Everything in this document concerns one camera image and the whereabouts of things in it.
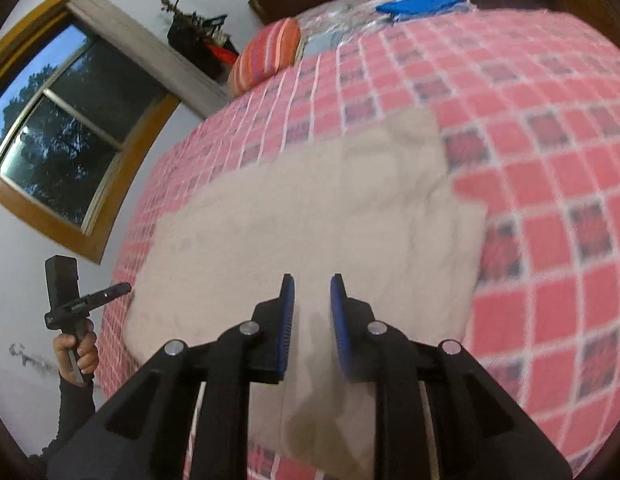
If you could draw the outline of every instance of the window pane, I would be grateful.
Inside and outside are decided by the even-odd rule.
[[[43,83],[88,37],[70,25],[26,65],[0,97],[0,145],[25,105]]]
[[[165,92],[151,75],[103,40],[91,46],[51,90],[120,141]]]
[[[43,97],[15,136],[0,175],[81,225],[116,154],[107,142]]]

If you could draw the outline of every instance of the window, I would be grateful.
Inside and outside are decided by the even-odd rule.
[[[68,25],[0,97],[0,178],[87,230],[135,124],[164,95],[114,47]]]
[[[62,1],[0,41],[0,203],[98,262],[179,99]]]

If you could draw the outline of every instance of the red object on shelf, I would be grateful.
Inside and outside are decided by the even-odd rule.
[[[236,60],[239,59],[239,56],[237,56],[234,52],[231,52],[221,46],[216,46],[212,41],[207,44],[207,47],[210,49],[210,52],[215,55],[216,59],[230,66],[236,63]]]

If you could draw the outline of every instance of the beige blanket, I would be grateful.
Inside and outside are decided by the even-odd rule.
[[[166,340],[216,339],[296,282],[285,381],[254,385],[250,436],[340,478],[373,475],[374,393],[344,383],[330,277],[410,338],[463,336],[484,234],[481,206],[451,192],[432,114],[286,149],[224,175],[157,222],[124,337],[144,362]]]

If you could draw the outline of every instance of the blue cloth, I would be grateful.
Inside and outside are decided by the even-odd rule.
[[[465,0],[399,0],[376,7],[376,12],[408,16],[433,16]]]

